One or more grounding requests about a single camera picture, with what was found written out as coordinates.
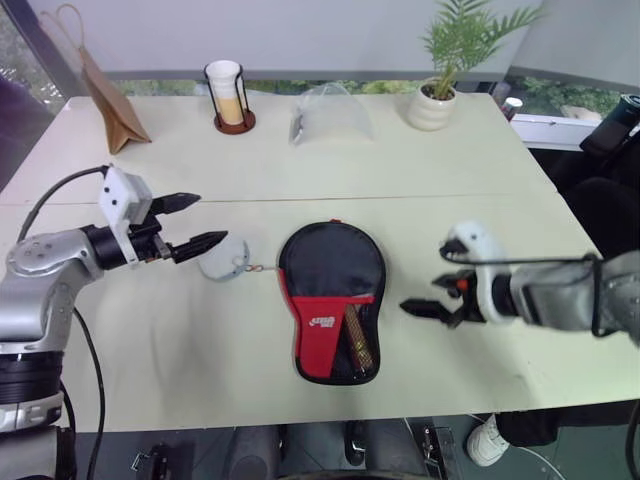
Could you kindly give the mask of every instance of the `ping pong paddle case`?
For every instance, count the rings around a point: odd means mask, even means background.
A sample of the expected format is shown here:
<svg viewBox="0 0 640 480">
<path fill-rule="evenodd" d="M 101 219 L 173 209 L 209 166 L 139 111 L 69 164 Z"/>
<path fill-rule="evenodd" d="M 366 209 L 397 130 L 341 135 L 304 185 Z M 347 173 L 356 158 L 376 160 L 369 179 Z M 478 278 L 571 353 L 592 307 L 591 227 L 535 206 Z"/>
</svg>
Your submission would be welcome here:
<svg viewBox="0 0 640 480">
<path fill-rule="evenodd" d="M 300 375 L 328 385 L 372 380 L 380 368 L 378 313 L 386 271 L 371 237 L 336 220 L 313 223 L 289 238 L 278 267 L 296 320 Z"/>
</svg>

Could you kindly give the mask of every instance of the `white plant pot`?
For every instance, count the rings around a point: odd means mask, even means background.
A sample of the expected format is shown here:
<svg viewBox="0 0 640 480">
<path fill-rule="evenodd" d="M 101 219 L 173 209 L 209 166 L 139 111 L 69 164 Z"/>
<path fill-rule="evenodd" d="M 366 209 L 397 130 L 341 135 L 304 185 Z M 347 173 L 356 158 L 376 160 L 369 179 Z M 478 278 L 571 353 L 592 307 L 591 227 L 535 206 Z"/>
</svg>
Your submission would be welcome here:
<svg viewBox="0 0 640 480">
<path fill-rule="evenodd" d="M 458 98 L 457 92 L 451 88 L 453 98 L 435 100 L 422 93 L 422 88 L 414 94 L 407 110 L 407 121 L 419 130 L 440 130 L 449 123 Z"/>
</svg>

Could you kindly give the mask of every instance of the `keychain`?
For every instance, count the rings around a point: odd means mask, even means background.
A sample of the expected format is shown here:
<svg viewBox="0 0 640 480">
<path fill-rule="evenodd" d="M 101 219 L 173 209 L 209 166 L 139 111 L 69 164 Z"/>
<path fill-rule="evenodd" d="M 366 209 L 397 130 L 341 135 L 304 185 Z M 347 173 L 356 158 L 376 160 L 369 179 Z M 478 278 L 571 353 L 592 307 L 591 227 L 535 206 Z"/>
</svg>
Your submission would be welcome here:
<svg viewBox="0 0 640 480">
<path fill-rule="evenodd" d="M 247 242 L 238 235 L 229 233 L 218 245 L 198 257 L 198 265 L 205 277 L 216 282 L 232 280 L 245 272 L 277 270 L 276 267 L 252 265 L 250 259 Z"/>
</svg>

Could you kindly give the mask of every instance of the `candle holder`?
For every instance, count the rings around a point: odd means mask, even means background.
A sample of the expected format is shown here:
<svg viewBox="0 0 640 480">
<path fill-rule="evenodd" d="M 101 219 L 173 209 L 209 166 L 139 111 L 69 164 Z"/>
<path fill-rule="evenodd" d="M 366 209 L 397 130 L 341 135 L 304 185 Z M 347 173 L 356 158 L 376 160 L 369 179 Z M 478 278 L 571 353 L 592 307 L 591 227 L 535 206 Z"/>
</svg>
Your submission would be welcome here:
<svg viewBox="0 0 640 480">
<path fill-rule="evenodd" d="M 256 124 L 256 116 L 249 109 L 242 72 L 242 65 L 230 60 L 219 60 L 204 67 L 215 110 L 213 124 L 227 135 L 248 132 Z"/>
</svg>

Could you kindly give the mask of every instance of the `printed logo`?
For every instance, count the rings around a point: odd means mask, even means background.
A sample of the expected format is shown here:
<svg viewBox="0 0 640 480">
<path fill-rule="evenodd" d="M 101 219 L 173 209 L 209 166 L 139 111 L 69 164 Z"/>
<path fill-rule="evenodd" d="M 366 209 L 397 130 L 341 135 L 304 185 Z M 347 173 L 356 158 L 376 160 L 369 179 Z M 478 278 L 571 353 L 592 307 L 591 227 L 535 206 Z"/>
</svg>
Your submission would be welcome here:
<svg viewBox="0 0 640 480">
<path fill-rule="evenodd" d="M 312 318 L 309 326 L 320 325 L 320 328 L 331 328 L 336 323 L 336 317 L 316 317 Z"/>
</svg>

